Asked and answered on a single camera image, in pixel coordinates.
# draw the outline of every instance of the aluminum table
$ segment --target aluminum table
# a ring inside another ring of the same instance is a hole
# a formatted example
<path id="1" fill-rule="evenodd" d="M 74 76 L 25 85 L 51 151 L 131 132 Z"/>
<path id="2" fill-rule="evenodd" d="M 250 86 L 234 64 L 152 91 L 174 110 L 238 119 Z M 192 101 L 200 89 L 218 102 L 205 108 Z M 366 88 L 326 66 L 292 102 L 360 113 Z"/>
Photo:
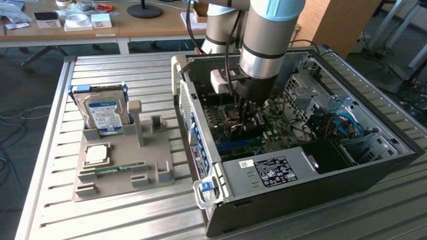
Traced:
<path id="1" fill-rule="evenodd" d="M 182 52 L 67 58 L 34 165 L 17 240 L 205 240 L 170 88 L 170 58 Z M 334 54 L 325 60 L 350 79 L 377 109 L 425 149 L 425 129 Z M 71 202 L 82 120 L 67 85 L 126 82 L 142 119 L 166 121 L 176 183 Z M 212 239 L 417 239 L 427 236 L 427 157 L 389 174 L 368 191 Z"/>

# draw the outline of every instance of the power supply label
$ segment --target power supply label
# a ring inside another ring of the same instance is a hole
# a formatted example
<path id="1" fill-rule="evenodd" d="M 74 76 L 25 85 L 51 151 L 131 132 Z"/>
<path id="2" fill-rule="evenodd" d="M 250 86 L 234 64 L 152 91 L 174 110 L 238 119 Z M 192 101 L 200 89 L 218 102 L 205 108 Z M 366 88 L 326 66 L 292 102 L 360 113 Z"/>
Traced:
<path id="1" fill-rule="evenodd" d="M 119 115 L 115 113 L 115 102 L 109 101 L 89 103 L 87 107 L 95 128 L 101 132 L 114 132 L 121 129 L 122 125 Z"/>
<path id="2" fill-rule="evenodd" d="M 256 161 L 254 168 L 266 188 L 297 180 L 284 156 Z"/>

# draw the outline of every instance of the hard drive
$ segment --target hard drive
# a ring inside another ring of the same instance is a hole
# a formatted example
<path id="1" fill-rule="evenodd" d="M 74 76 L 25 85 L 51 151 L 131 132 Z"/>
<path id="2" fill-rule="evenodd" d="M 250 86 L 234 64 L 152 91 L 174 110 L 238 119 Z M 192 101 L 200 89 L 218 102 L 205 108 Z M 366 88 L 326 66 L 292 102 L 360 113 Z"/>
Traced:
<path id="1" fill-rule="evenodd" d="M 69 96 L 79 110 L 85 129 L 97 129 L 99 136 L 122 133 L 131 123 L 126 111 L 127 87 L 79 85 L 69 87 Z"/>

